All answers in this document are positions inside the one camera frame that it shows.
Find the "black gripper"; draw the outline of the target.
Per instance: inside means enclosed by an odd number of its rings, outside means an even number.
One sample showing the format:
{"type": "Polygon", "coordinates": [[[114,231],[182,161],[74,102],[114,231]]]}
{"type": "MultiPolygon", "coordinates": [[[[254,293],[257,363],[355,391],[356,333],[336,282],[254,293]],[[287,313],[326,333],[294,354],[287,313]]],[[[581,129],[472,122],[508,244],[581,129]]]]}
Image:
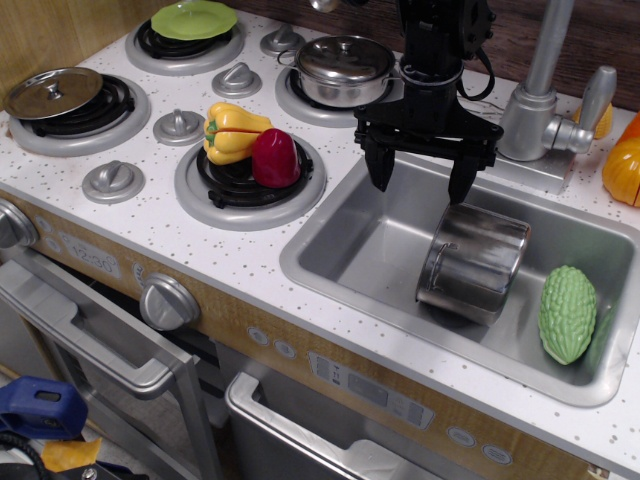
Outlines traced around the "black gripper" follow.
{"type": "Polygon", "coordinates": [[[371,103],[354,110],[355,141],[364,146],[372,184],[387,190],[395,165],[395,150],[454,161],[448,195],[462,203],[471,189],[478,166],[492,167],[498,125],[465,109],[454,83],[419,89],[406,86],[399,100],[371,103]]]}

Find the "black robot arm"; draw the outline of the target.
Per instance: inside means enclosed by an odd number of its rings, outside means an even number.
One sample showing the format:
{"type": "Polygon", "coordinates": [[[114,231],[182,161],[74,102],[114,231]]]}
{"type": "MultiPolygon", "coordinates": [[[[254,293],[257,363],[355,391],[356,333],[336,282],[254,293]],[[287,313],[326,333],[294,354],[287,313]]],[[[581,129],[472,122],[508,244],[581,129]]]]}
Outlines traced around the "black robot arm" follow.
{"type": "Polygon", "coordinates": [[[400,100],[360,106],[355,141],[365,154],[372,184],[386,190],[397,152],[450,160],[448,195],[463,202],[478,172],[495,163],[504,130],[466,110],[464,63],[491,65],[482,49],[495,15],[485,1],[400,1],[405,39],[399,62],[400,100]]]}

